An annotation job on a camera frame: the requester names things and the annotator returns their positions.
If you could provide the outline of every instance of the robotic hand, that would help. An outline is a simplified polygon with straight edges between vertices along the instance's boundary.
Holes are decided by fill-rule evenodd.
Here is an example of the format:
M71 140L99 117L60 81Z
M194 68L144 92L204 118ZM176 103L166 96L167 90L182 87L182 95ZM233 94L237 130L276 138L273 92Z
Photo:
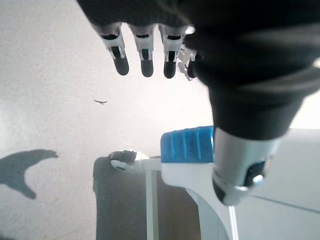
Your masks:
M129 71L120 30L129 24L142 74L153 73L153 28L159 24L164 75L172 78L186 47L197 52L192 75L208 86L214 125L213 186L237 204L261 184L281 136L305 96L320 88L320 1L77 0L119 74Z

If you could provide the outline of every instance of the gray surface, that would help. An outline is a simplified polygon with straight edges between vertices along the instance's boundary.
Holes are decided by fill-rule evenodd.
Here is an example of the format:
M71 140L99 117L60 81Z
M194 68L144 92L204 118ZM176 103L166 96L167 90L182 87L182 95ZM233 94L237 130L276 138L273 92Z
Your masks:
M26 169L35 199L0 184L0 239L94 240L95 160L127 148L158 155L162 133L211 125L207 90L178 72L163 77L158 31L154 75L144 78L123 27L130 72L122 77L75 1L3 0L0 9L0 159L38 149L58 155ZM308 139L283 145L265 187L252 194L319 210L320 147ZM255 198L236 212L245 240L320 235L313 212Z

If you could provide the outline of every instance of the blue ribbed plastic part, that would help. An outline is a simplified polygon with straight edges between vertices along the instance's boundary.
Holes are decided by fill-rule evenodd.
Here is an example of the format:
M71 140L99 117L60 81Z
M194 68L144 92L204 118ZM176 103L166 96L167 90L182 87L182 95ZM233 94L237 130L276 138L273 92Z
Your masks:
M212 163L214 126L166 132L161 137L162 163Z

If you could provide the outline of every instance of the small debris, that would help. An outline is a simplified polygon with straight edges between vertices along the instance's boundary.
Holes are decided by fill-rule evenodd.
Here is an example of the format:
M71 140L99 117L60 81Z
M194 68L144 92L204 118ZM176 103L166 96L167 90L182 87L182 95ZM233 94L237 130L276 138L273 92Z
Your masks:
M95 101L98 104L102 104L102 105L104 105L104 104L106 104L108 102L108 101L98 101L98 100L95 100L95 99L93 99L93 101Z

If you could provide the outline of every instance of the white rod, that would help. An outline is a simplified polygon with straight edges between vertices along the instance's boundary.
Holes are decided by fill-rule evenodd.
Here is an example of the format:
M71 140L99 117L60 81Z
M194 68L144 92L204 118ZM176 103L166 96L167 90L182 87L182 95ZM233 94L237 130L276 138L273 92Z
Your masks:
M145 171L146 239L159 240L157 172Z
M234 206L229 207L229 214L230 214L230 221L231 221L232 239L239 240L236 211Z

